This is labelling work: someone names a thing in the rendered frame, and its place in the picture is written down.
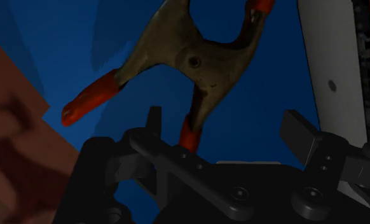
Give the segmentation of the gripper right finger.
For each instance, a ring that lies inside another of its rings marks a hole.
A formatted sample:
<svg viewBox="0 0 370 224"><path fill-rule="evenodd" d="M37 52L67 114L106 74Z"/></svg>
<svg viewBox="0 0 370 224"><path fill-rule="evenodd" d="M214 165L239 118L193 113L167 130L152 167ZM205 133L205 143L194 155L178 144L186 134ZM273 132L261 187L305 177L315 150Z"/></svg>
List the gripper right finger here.
<svg viewBox="0 0 370 224"><path fill-rule="evenodd" d="M296 213L310 221L370 221L370 142L353 146L294 109L284 111L280 137L305 167L291 195Z"/></svg>

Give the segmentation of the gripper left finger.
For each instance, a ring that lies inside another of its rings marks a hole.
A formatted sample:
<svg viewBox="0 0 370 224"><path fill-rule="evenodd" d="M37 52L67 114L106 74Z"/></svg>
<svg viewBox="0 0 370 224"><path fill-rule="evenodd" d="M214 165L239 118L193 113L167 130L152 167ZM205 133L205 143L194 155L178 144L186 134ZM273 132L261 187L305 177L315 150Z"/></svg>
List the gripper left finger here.
<svg viewBox="0 0 370 224"><path fill-rule="evenodd" d="M134 180L156 202L156 224L241 223L255 207L250 192L213 164L182 146L161 140L161 108L149 110L145 127L126 131L120 141L93 137L84 142L53 224L135 224L114 194Z"/></svg>

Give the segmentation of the metal spring clamp orange tips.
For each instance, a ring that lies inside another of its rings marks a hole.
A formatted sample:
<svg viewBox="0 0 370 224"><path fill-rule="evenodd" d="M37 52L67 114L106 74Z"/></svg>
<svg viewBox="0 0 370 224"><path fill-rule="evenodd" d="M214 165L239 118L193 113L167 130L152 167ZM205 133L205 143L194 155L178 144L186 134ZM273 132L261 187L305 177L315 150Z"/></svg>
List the metal spring clamp orange tips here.
<svg viewBox="0 0 370 224"><path fill-rule="evenodd" d="M275 0L246 0L239 36L230 43L219 43L202 36L191 18L190 0L164 0L124 64L87 86L63 108L62 125L74 124L138 74L164 64L194 83L179 145L196 152L205 120L249 66L274 4Z"/></svg>

